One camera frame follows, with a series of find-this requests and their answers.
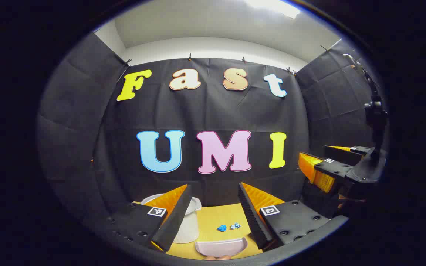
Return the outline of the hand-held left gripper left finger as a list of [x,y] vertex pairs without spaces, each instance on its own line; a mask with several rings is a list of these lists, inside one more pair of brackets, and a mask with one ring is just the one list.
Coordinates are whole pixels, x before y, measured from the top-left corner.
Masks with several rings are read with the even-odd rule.
[[192,188],[185,184],[145,204],[132,202],[107,218],[106,235],[119,242],[167,252],[191,198]]

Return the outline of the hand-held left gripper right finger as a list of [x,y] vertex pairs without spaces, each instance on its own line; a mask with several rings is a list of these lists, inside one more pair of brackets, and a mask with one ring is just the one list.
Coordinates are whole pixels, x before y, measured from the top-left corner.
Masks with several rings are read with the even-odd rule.
[[297,241],[330,221],[299,200],[285,202],[246,183],[239,183],[238,198],[261,250]]

